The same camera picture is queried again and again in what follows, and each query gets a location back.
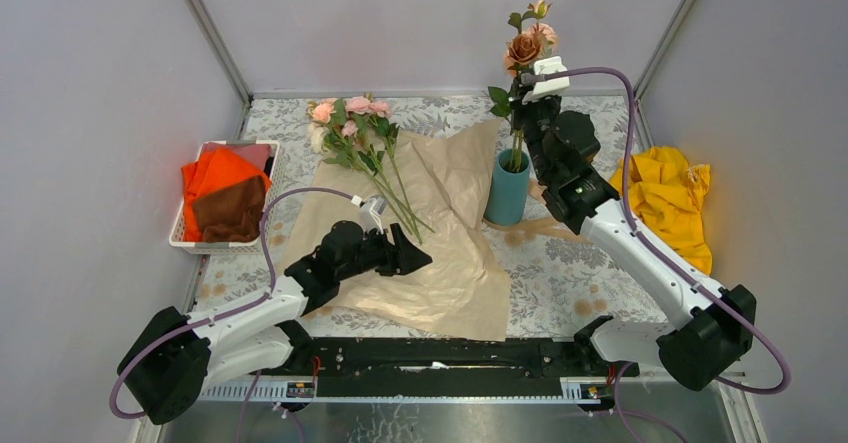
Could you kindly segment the peach rose stem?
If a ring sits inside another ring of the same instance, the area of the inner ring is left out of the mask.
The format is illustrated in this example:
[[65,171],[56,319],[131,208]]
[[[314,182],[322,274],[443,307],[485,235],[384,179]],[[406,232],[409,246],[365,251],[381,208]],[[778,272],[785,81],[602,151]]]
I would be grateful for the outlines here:
[[506,43],[503,66],[512,78],[512,83],[509,89],[495,86],[489,86],[487,89],[492,101],[490,113],[505,119],[510,124],[512,148],[507,162],[503,164],[503,168],[510,173],[519,173],[524,168],[522,161],[524,136],[517,128],[517,119],[510,99],[518,97],[520,77],[523,74],[529,74],[537,60],[552,56],[557,49],[559,41],[557,33],[550,25],[542,22],[551,6],[552,4],[545,0],[538,0],[530,3],[523,13],[513,12],[509,15],[507,23],[516,30],[517,34]]

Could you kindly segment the brown paper ribbon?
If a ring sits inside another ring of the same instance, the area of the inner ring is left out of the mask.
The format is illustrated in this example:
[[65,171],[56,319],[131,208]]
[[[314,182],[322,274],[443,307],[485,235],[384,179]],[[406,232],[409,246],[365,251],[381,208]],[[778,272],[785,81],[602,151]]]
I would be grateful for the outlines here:
[[512,225],[496,224],[486,218],[483,218],[482,222],[492,230],[500,232],[505,243],[510,247],[520,246],[534,240],[538,236],[546,236],[578,244],[589,243],[586,238],[577,235],[551,216],[524,219]]

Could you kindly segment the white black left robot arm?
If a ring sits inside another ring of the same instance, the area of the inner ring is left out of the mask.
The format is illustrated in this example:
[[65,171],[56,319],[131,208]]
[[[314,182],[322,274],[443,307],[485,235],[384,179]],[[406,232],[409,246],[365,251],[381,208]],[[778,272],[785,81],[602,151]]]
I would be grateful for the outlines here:
[[432,261],[399,224],[383,232],[339,221],[257,295],[189,314],[175,307],[156,313],[118,365],[110,408],[120,418],[130,416],[117,404],[126,388],[141,415],[161,425],[202,392],[236,377],[276,368],[299,373],[311,365],[314,343],[298,320],[334,299],[343,280],[371,271],[408,275]]

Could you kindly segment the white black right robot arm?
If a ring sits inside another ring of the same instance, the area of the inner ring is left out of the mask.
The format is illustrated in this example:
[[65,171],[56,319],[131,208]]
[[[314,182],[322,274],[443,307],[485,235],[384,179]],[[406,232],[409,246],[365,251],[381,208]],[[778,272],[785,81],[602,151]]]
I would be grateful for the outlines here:
[[724,309],[751,322],[756,299],[742,286],[728,290],[701,273],[627,214],[619,192],[592,165],[600,143],[591,118],[560,104],[558,97],[512,104],[543,201],[557,221],[640,284],[667,318],[663,324],[597,318],[575,337],[575,365],[589,375],[612,362],[661,366],[700,391],[752,347],[752,333]]

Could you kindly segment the teal cylindrical vase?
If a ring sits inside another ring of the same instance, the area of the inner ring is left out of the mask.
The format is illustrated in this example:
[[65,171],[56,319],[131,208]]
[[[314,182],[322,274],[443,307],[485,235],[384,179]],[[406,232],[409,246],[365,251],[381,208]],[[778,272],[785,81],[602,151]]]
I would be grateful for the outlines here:
[[512,171],[513,151],[503,150],[495,157],[491,186],[484,218],[499,226],[511,226],[521,222],[524,216],[530,183],[530,160],[520,151],[520,165]]

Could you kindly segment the yellow crumpled cloth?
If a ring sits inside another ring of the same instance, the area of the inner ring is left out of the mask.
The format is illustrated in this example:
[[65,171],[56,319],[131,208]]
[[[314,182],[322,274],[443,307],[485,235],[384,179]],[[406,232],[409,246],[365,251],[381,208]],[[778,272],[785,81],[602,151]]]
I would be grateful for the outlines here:
[[610,177],[626,190],[635,215],[678,255],[704,274],[711,274],[713,254],[703,213],[711,187],[711,166],[692,164],[673,147],[652,147],[632,155]]

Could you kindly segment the floral patterned table mat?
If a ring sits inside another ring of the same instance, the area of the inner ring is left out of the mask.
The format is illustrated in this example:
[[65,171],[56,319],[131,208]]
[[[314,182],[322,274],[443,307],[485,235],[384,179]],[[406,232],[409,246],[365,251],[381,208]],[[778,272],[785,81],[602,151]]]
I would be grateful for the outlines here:
[[[493,117],[485,94],[385,98],[393,110],[392,122],[404,130],[428,137],[449,137]],[[308,99],[255,100],[245,128],[248,138],[278,140],[282,145],[283,190],[308,186],[319,165],[319,155],[306,140]],[[599,171],[612,175],[622,156],[626,132],[623,96],[568,95],[564,109],[592,117],[602,150],[595,159]],[[269,243],[280,261],[288,249],[287,237],[296,225],[308,197],[342,203],[335,196],[298,194],[276,207]],[[499,231],[483,225],[483,236],[499,266],[509,275],[508,337],[567,337],[602,314],[643,321],[664,317],[653,300],[600,249],[537,230]],[[203,257],[198,275],[189,284],[189,306],[206,309],[247,295],[268,285],[267,265],[261,252]],[[302,320],[313,336],[440,338],[359,307],[325,306]]]

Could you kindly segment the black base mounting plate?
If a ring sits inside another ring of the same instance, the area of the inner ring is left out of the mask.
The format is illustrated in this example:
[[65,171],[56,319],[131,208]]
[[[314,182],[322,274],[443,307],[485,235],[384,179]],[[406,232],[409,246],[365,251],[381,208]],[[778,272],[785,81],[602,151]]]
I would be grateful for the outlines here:
[[562,397],[565,378],[611,383],[622,361],[552,338],[466,339],[317,337],[270,376],[315,382],[320,397],[529,399]]

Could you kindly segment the brown cloth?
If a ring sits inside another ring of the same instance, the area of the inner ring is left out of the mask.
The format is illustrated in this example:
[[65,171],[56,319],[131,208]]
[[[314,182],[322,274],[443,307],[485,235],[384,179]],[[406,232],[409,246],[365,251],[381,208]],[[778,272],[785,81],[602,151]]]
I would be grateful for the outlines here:
[[193,204],[203,243],[247,243],[259,236],[264,213],[266,182],[261,176],[216,190]]

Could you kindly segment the pink cloth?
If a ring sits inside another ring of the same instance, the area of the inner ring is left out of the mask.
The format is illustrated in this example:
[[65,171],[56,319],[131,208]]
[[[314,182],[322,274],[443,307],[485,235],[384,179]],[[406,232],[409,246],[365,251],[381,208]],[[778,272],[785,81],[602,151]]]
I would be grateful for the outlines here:
[[274,146],[270,144],[228,144],[219,142],[205,143],[200,149],[200,154],[203,155],[206,153],[211,153],[214,150],[221,148],[230,150],[237,156],[243,158],[244,160],[257,167],[258,169],[263,170],[265,173],[268,173],[270,171],[271,164],[273,162],[273,156],[275,154]]

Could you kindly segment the orange cloth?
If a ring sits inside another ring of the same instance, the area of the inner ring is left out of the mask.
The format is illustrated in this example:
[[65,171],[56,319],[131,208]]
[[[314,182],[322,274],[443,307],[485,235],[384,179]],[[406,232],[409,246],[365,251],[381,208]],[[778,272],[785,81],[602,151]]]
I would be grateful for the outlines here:
[[254,176],[261,176],[265,180],[267,191],[271,186],[271,180],[263,170],[223,148],[203,154],[196,161],[183,166],[181,172],[185,200],[184,239],[192,242],[201,242],[192,209],[192,204],[198,198]]

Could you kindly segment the aluminium frame rail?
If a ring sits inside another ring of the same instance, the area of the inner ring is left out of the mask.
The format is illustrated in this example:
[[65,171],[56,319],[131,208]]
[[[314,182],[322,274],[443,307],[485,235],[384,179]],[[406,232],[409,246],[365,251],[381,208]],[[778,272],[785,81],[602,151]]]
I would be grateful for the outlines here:
[[241,104],[244,107],[249,107],[252,102],[252,92],[227,48],[204,0],[184,1]]

